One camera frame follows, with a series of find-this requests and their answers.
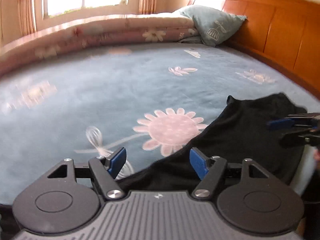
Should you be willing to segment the black knit pants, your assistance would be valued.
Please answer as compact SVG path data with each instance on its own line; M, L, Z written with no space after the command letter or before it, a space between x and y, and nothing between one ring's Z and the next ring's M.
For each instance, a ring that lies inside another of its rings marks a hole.
M255 100L237 100L229 96L227 106L217 119L181 150L118 183L125 192L191 192L200 181L189 163L189 151L196 147L208 157L218 155L230 163L241 163L243 159L251 158L302 194L309 182L301 171L304 165L302 157L307 151L303 147L282 148L279 145L281 131L269 131L266 124L289 114L306 112L283 93Z

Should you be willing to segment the light blue pillow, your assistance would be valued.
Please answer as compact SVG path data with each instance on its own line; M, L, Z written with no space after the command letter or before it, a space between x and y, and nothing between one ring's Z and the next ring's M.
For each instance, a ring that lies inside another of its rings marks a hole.
M229 14L202 5L188 5L175 12L193 20L202 42L212 47L231 38L247 20L245 15Z

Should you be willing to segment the orange wooden headboard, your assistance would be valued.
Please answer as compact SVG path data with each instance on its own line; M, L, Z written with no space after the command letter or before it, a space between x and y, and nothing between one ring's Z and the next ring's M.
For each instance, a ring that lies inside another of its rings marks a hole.
M189 0L247 19L225 45L319 97L319 4L307 0Z

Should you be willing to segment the light blue floral bedsheet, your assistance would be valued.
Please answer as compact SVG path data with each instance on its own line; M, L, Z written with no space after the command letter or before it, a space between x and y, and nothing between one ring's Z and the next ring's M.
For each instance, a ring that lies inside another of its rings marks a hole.
M128 176L202 132L229 96L278 93L319 111L306 90L228 47L154 43L52 55L1 78L1 203L62 159L81 163L120 146Z

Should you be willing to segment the pink floral quilt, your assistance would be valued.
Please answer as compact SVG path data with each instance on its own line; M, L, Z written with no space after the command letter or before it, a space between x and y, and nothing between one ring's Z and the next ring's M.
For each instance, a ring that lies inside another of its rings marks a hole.
M96 46L176 42L199 33L175 13L107 15L74 20L24 36L1 48L1 74L32 62Z

